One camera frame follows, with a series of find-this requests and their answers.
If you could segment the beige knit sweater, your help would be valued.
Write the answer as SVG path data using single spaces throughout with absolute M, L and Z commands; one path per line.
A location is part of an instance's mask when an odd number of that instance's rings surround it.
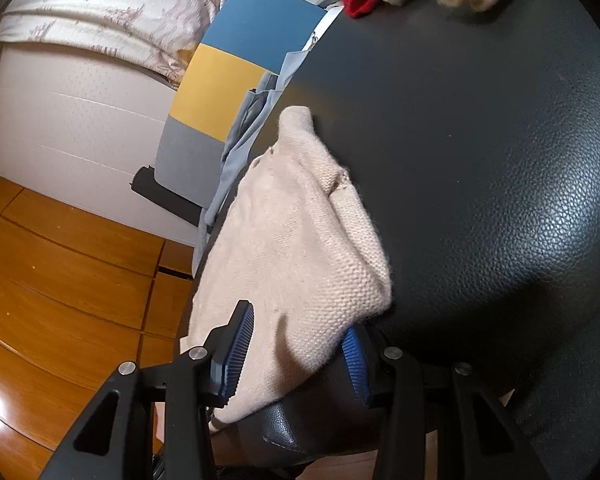
M 235 395 L 213 412 L 213 432 L 300 386 L 349 327 L 391 301 L 389 263 L 373 222 L 304 106 L 280 113 L 277 141 L 240 180 L 181 348 L 202 344 L 240 300 L 253 305 L 253 335 Z

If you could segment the black rolled mat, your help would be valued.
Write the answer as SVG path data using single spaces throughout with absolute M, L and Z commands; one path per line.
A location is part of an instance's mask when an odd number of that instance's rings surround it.
M 131 182 L 131 188 L 133 192 L 143 196 L 151 203 L 169 211 L 192 226 L 198 226 L 201 206 L 159 184 L 155 179 L 155 169 L 151 166 L 142 167 L 137 171 Z

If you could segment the light blue grey garment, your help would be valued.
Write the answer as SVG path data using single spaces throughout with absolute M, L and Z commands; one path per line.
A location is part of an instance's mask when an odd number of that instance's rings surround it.
M 274 106 L 308 54 L 308 50 L 288 52 L 278 75 L 264 74 L 257 87 L 245 93 L 224 143 L 220 157 L 218 184 L 211 193 L 210 203 L 201 209 L 198 222 L 198 242 L 192 261 L 193 274 L 197 273 L 202 253 L 207 246 L 208 229 L 214 226 L 230 189 L 238 179 L 238 174 L 248 166 L 253 143 L 257 140 Z

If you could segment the grey yellow blue chair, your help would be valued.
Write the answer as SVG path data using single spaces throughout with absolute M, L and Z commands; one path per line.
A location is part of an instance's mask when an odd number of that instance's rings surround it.
M 302 51 L 326 9 L 306 0 L 226 0 L 204 33 L 164 124 L 155 179 L 207 206 L 228 130 L 245 93 Z

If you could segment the floral pink curtain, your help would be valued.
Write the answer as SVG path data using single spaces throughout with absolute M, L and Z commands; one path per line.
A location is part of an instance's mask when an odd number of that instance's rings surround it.
M 179 84 L 225 1 L 12 0 L 0 42 L 92 51 Z

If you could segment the wooden cabinet wall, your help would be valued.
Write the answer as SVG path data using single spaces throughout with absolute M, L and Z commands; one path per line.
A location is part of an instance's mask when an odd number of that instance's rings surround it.
M 172 359 L 193 253 L 0 177 L 0 478 L 36 478 L 118 364 Z

